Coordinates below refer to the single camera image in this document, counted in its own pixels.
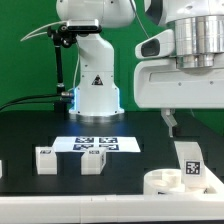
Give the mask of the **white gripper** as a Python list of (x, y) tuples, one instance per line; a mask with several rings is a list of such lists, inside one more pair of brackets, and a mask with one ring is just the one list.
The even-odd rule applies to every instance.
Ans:
[(175, 136), (174, 109), (224, 108), (224, 53), (216, 55), (209, 67), (177, 68), (174, 33), (168, 29), (135, 47), (140, 62), (134, 70), (134, 100), (140, 108), (159, 108)]

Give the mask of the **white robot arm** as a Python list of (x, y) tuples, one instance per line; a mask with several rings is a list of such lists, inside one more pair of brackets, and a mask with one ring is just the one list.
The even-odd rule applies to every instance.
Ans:
[[(144, 0), (145, 14), (163, 32), (139, 43), (134, 100), (158, 108), (173, 128), (177, 109), (224, 108), (224, 0)], [(114, 50), (102, 28), (124, 27), (137, 16), (134, 0), (57, 0), (56, 10), (78, 42), (80, 84), (70, 114), (82, 120), (124, 113), (114, 84)]]

